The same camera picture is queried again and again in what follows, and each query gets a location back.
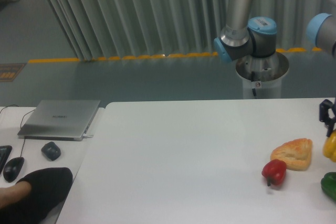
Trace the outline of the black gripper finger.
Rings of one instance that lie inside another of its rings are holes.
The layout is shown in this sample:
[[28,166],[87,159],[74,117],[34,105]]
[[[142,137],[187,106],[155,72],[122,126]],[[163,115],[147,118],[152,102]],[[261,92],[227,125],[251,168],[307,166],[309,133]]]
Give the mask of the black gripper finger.
[[327,137],[330,137],[331,136],[331,133],[333,132],[333,130],[334,130],[334,126],[335,126],[335,117],[333,117],[333,118],[330,118],[329,116],[327,116],[326,117],[326,119],[325,119],[326,121],[326,127],[327,127],[327,134],[326,134],[326,136]]

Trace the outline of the black sleeved forearm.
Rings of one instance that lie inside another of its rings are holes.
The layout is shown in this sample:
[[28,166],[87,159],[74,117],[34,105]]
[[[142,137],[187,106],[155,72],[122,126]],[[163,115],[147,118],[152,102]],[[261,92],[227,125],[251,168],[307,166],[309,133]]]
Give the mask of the black sleeved forearm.
[[31,172],[17,183],[31,184],[30,194],[1,209],[1,223],[40,223],[68,196],[73,174],[67,167],[45,168]]

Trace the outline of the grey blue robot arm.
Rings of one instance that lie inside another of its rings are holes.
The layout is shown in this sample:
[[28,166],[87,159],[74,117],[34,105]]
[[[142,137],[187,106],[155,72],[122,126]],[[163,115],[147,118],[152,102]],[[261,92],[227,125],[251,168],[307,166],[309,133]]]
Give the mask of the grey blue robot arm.
[[[244,99],[280,98],[289,61],[276,52],[276,22],[262,16],[249,19],[252,1],[228,1],[226,26],[214,39],[214,47],[223,61],[237,60],[236,73],[243,82]],[[335,58],[335,16],[316,15],[308,23],[306,35],[315,47]],[[335,101],[320,104],[319,120],[327,127],[329,137],[335,127]]]

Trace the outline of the person's bare hand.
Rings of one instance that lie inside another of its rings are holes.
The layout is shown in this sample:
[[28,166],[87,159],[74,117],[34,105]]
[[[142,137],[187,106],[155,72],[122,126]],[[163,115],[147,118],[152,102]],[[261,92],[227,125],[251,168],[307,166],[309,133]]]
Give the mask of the person's bare hand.
[[31,192],[31,184],[26,181],[22,181],[12,185],[10,187],[1,187],[0,197],[1,197],[1,209],[6,206],[17,203],[27,197]]

